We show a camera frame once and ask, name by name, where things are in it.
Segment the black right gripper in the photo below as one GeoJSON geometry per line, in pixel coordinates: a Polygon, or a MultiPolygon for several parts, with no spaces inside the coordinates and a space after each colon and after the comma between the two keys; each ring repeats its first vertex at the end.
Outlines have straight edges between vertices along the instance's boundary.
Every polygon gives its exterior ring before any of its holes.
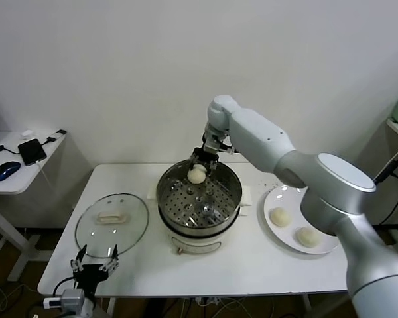
{"type": "Polygon", "coordinates": [[[191,171],[194,169],[196,164],[206,165],[206,175],[211,176],[218,167],[219,164],[219,156],[217,154],[213,154],[210,152],[206,152],[202,147],[196,147],[193,150],[192,155],[188,159],[189,166],[188,170],[191,171]]]}

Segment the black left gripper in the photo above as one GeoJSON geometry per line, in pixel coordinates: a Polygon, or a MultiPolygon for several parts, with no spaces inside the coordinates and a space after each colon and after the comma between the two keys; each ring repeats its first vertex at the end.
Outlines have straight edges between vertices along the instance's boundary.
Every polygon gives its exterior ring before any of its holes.
{"type": "Polygon", "coordinates": [[[76,281],[76,288],[85,292],[95,292],[99,283],[103,281],[103,271],[115,271],[119,266],[119,253],[117,245],[114,246],[111,260],[106,264],[86,264],[82,265],[82,260],[86,254],[87,245],[77,253],[75,259],[70,261],[73,277],[76,281]]]}

